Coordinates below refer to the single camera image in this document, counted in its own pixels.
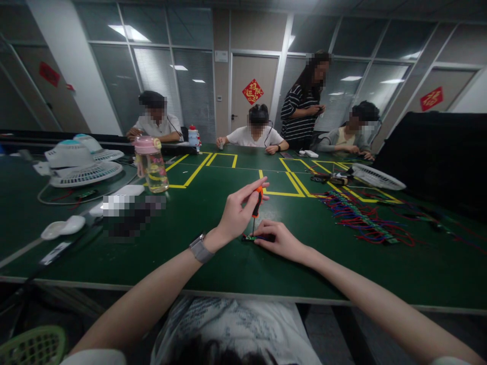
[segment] water bottle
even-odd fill
[[[199,133],[195,126],[189,127],[188,141],[191,146],[196,147],[196,151],[199,153],[199,147],[201,146],[201,139],[199,139]]]
[[[169,188],[164,160],[161,155],[161,142],[151,136],[139,136],[133,142],[137,164],[137,175],[146,177],[152,193],[162,193]]]

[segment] pink water bottle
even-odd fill
[[[161,142],[151,136],[139,136],[133,142],[137,164],[137,175],[146,177],[152,193],[162,193],[169,188],[164,160],[161,155]]]

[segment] orange screwdriver handle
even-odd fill
[[[257,204],[255,205],[254,211],[252,212],[252,217],[257,218],[259,216],[259,207],[260,203],[262,202],[262,187],[258,187],[256,190],[254,190],[259,193],[259,200],[257,201]]]

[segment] dark hair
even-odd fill
[[[138,97],[140,105],[149,109],[164,109],[164,96],[155,91],[146,90]]]
[[[313,55],[311,59],[306,62],[306,67],[294,83],[294,86],[301,86],[302,100],[306,100],[308,93],[311,93],[313,95],[313,98],[315,98],[316,100],[320,100],[321,90],[323,89],[325,78],[323,78],[323,80],[321,80],[318,85],[313,85],[313,76],[315,75],[316,67],[321,62],[330,62],[330,58],[331,57],[329,53],[323,50],[319,50]]]
[[[364,100],[352,108],[352,115],[361,122],[376,122],[379,120],[379,109],[370,101]]]
[[[272,365],[274,356],[267,350]],[[172,351],[172,360],[166,365],[269,365],[263,354],[249,352],[240,357],[233,349],[222,349],[216,340],[203,343],[201,335],[189,340],[184,346]]]
[[[269,111],[265,104],[255,104],[249,109],[249,122],[251,124],[263,125],[269,122]]]

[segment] table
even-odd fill
[[[216,146],[204,145],[202,154],[179,156],[174,162],[167,167],[171,187],[162,194],[166,197],[166,208],[160,216],[151,219],[135,243],[110,243],[104,235],[86,237],[36,282],[44,287],[128,290],[187,248],[199,232],[215,227],[228,194],[266,175],[271,183],[267,189],[270,200],[261,207],[256,225],[263,218],[284,222],[302,242],[389,289],[418,309],[487,313],[486,255],[445,234],[433,232],[426,222],[401,220],[387,207],[379,208],[382,218],[408,224],[408,231],[429,245],[373,245],[355,238],[354,230],[335,224],[331,212],[312,195],[333,187],[310,181],[310,174],[305,171],[317,164],[317,171],[346,167],[331,155],[320,154],[316,159],[296,156],[294,160],[285,160],[279,154],[266,155],[262,149],[227,145],[220,151]],[[3,241],[6,238],[8,244],[2,244],[0,261],[38,237],[48,223],[66,219],[92,206],[85,204],[74,211],[62,206],[44,206],[36,200],[36,195],[46,178],[35,176],[35,172],[29,170],[31,167],[23,162],[9,160],[8,164],[14,168],[2,171],[2,207],[21,209],[13,209],[13,214],[4,219],[8,230],[4,228],[7,233]],[[132,168],[124,168],[124,178],[128,179]],[[100,186],[100,191],[110,189],[104,184]],[[391,201],[412,200],[400,192],[390,193],[390,198]],[[453,213],[449,215],[485,235],[483,225]],[[41,242],[27,250],[0,268],[0,280],[21,282],[59,242],[59,239]],[[185,286],[184,292],[350,304],[320,275],[239,240],[229,243],[204,265]]]

